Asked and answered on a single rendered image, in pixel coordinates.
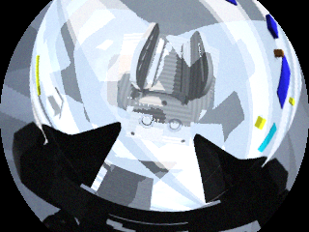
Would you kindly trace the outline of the small yellow block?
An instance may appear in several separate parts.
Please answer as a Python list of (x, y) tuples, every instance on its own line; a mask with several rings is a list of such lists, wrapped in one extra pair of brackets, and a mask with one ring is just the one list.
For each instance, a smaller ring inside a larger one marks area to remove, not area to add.
[(258, 131), (261, 131), (263, 128), (263, 124), (266, 122), (266, 119), (262, 116), (258, 116), (258, 119), (256, 119), (256, 123), (254, 127), (258, 128)]

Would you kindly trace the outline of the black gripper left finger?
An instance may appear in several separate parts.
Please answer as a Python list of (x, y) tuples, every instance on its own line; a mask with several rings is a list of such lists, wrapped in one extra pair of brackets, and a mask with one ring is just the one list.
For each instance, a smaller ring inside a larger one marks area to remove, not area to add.
[(82, 185), (92, 188), (93, 182), (107, 159), (109, 151), (121, 131), (121, 123), (107, 124), (103, 127), (67, 134), (48, 124), (42, 124), (47, 142), (66, 156), (70, 167), (76, 171)]

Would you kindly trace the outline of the cyan flat plate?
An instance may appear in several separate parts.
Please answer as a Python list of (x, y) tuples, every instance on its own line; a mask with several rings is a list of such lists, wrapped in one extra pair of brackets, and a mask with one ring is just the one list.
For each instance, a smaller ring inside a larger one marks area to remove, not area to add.
[(271, 137), (275, 134), (276, 131), (277, 131), (277, 127), (275, 127), (275, 123), (273, 123), (273, 127), (270, 128), (270, 132), (269, 134), (267, 134), (266, 140), (264, 140), (263, 144), (260, 144), (258, 151), (263, 153), (263, 150), (266, 149), (267, 144), (270, 143)]

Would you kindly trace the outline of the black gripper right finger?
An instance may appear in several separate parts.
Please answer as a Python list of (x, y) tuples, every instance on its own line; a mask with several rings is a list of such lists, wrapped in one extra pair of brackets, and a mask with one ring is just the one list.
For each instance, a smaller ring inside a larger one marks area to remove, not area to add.
[(201, 134), (194, 135), (193, 143), (204, 187), (205, 204), (219, 201), (219, 196), (236, 185), (244, 174), (263, 166), (267, 161), (267, 156), (237, 159)]

